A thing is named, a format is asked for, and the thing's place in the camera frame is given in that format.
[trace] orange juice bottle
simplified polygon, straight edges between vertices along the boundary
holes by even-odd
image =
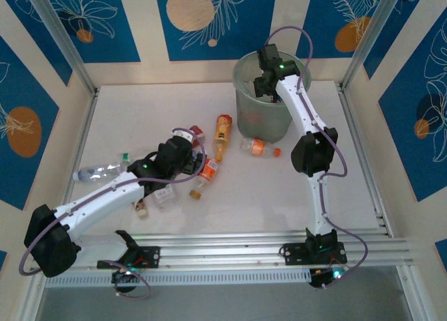
[[[220,163],[230,142],[231,124],[233,119],[230,115],[222,114],[217,117],[216,135],[212,143],[214,157]]]
[[[194,179],[194,187],[189,193],[193,199],[199,200],[202,197],[203,191],[212,182],[218,168],[219,164],[217,164],[215,159],[207,159],[203,171]]]

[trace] white platform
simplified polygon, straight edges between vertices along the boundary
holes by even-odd
[[[329,179],[329,207],[333,221],[346,228],[377,228],[374,207],[362,174],[349,127],[334,82],[312,82],[309,98],[329,127],[339,132],[339,147],[349,174]],[[170,137],[170,130],[196,124],[211,152],[216,117],[234,119],[230,148],[219,174],[200,201],[188,193],[191,182],[177,185],[179,202],[158,209],[149,196],[149,218],[140,220],[131,205],[109,215],[87,234],[110,234],[116,229],[146,234],[199,234],[285,232],[302,230],[312,211],[304,174],[291,164],[290,152],[300,136],[293,124],[277,143],[280,158],[257,158],[239,150],[242,139],[236,125],[235,91],[231,83],[158,84],[101,87],[81,166],[113,161],[119,152],[139,147],[155,149]],[[342,171],[335,156],[332,171]],[[77,184],[75,200],[95,189]]]

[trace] orange bottle cap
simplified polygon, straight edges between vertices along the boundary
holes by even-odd
[[[199,192],[192,190],[191,192],[189,192],[189,195],[196,200],[199,200],[200,197],[202,196]]]
[[[228,115],[228,114],[221,114],[221,115],[219,115],[219,116],[217,117],[217,121],[218,121],[221,117],[224,117],[225,119],[227,119],[228,124],[231,125],[231,124],[233,123],[233,118],[232,118],[230,115]]]

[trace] small bottle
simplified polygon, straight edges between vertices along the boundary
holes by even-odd
[[[196,200],[199,200],[202,196],[203,191],[206,189],[207,185],[213,180],[219,164],[213,158],[208,158],[203,168],[203,171],[194,179],[194,187],[189,193],[189,195]]]
[[[116,176],[126,171],[127,164],[123,162],[115,162],[111,164],[102,164],[87,166],[81,168],[79,171],[73,173],[75,181],[82,181],[85,183],[94,183],[98,181],[109,181]]]
[[[242,143],[240,144],[240,149],[255,156],[279,157],[281,155],[280,148],[275,148],[268,142],[254,138],[243,138]]]
[[[166,208],[172,206],[177,201],[177,191],[174,184],[167,184],[152,193],[152,198],[158,208]]]
[[[212,143],[214,155],[217,162],[221,162],[228,143],[230,142],[231,124],[233,119],[230,115],[222,114],[217,117],[216,135]]]

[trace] plastic cup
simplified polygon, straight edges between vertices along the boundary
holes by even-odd
[[[305,64],[301,60],[282,51],[279,51],[279,56],[283,61],[294,60],[303,74]],[[257,52],[246,54],[234,67],[233,85],[236,88],[237,127],[245,137],[275,143],[287,133],[292,116],[285,103],[271,103],[269,96],[256,97],[253,81],[261,75]],[[303,84],[307,91],[311,83],[309,69],[304,75]]]

